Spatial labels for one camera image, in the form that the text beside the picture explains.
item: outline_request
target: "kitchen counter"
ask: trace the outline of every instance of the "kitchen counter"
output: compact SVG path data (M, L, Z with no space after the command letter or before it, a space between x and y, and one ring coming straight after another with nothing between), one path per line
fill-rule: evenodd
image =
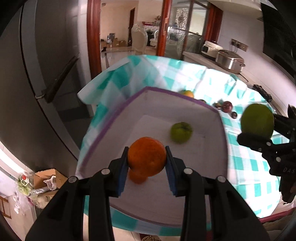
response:
M262 84L262 82L260 80L258 80L255 76L253 76L250 72L246 71L244 68L240 74L233 74L233 73L221 68L220 66L218 66L215 63L215 61L207 59L204 56L202 56L201 54L183 52L183 55L184 55L184 61L186 61L186 62L193 63L193 64L200 64L200 65L208 67L209 69L215 69L215 70L221 71L226 74L235 75L242 82L244 82L249 88L252 88L254 84L262 85L264 88L264 85ZM277 113L279 113L283 116L287 116L286 113L276 103L275 99L273 99L270 104L276 110Z

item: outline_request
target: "checkered tablecloth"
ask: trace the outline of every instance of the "checkered tablecloth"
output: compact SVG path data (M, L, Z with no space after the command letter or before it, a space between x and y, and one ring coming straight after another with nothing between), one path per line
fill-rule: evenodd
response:
M240 117L244 109L254 102L271 108L270 105L258 92L249 89L234 75L169 58L129 56L99 74L78 93L84 103L97 105L97 110L82 142L76 175L80 178L87 177L80 167L104 123L122 103L146 86L176 92L191 90L196 99L203 99L211 105L221 100L232 102L233 111L238 114L237 119L220 111L228 139L227 178L258 217L270 215L280 199L279 179L269 174L269 165L260 153L239 146L236 141L241 132ZM272 140L274 143L288 141L276 132ZM88 214L88 197L85 213ZM111 216L113 226L130 231L161 236L177 236L181 233L181 227L150 224L131 218L114 208L111 208Z

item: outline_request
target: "silver rice cooker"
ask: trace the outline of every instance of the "silver rice cooker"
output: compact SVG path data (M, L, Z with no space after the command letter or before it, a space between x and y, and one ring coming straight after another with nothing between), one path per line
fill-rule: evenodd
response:
M201 54L202 56L215 61L220 49L223 49L223 47L210 41L205 41L201 50Z
M244 64L244 59L241 56L235 52L225 49L218 51L216 64L234 74L241 73L243 67L246 66Z

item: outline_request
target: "sliding glass door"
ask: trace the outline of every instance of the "sliding glass door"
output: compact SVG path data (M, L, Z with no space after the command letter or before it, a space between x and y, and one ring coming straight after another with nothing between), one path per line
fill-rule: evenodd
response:
M203 44L208 2L172 0L164 56L182 59L183 52L199 53Z

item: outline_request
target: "kitchen cabinet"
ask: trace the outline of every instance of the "kitchen cabinet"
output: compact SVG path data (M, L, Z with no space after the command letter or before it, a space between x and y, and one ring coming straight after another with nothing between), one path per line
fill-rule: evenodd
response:
M253 18L262 17L261 2L265 0L209 0L223 11L230 11Z

